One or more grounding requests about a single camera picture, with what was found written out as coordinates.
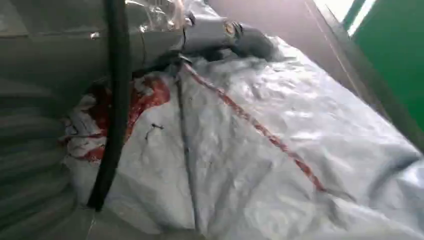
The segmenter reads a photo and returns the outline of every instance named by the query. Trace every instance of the green wall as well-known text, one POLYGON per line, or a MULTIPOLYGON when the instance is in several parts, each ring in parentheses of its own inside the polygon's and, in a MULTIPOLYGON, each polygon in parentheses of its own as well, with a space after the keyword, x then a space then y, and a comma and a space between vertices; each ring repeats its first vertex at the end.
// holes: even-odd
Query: green wall
POLYGON ((378 0, 353 40, 424 130, 424 0, 378 0))

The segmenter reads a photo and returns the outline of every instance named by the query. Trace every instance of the plastic wrap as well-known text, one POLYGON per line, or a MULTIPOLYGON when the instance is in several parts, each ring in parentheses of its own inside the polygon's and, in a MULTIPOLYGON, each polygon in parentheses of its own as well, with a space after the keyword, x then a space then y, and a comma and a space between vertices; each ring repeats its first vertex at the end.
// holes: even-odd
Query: plastic wrap
POLYGON ((167 32, 184 26, 181 0, 125 0, 128 20, 141 32, 167 32))
POLYGON ((193 12, 195 15, 206 15, 218 17, 219 15, 203 0, 183 0, 184 8, 187 12, 193 12))

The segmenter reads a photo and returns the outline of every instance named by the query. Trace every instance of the white tarp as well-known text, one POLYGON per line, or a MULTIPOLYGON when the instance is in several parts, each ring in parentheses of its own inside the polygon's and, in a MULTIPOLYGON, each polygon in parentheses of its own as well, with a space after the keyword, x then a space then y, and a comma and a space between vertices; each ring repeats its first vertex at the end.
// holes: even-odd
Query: white tarp
MULTIPOLYGON (((185 5, 215 15, 200 0, 185 5)), ((182 109, 168 79, 171 100, 137 120, 105 208, 152 234, 192 229, 195 215, 217 240, 424 239, 422 155, 299 50, 272 40, 274 62, 194 60, 207 83, 178 74, 182 109)), ((86 201, 97 167, 67 162, 86 201)), ((91 227, 107 232, 102 221, 91 227)))

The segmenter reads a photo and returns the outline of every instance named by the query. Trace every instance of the red stripe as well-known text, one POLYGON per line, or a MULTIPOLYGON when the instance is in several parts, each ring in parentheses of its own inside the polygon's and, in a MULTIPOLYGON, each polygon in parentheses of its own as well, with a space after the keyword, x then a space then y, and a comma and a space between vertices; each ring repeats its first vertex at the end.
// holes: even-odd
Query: red stripe
POLYGON ((221 89, 214 87, 211 83, 205 81, 201 76, 199 76, 196 71, 187 63, 184 64, 185 69, 190 73, 193 79, 201 84, 202 86, 214 91, 219 98, 221 98, 224 103, 230 106, 233 111, 242 119, 245 119, 253 125, 263 136, 267 137, 268 140, 282 152, 286 153, 289 158, 291 158, 294 163, 302 170, 306 177, 315 185, 316 189, 321 192, 325 192, 326 189, 323 187, 320 180, 314 175, 311 168, 303 161, 303 159, 296 153, 289 149, 289 147, 284 144, 277 136, 273 135, 265 126, 263 126, 256 118, 246 112, 241 106, 235 103, 228 95, 224 93, 221 89))

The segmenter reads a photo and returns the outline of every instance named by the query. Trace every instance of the black cable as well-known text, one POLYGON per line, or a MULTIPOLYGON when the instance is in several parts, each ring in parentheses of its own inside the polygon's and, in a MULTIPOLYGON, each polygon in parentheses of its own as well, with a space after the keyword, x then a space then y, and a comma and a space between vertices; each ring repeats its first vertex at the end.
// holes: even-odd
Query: black cable
POLYGON ((100 211, 121 157, 130 104, 130 36, 124 0, 104 0, 108 24, 112 109, 103 159, 87 206, 100 211))

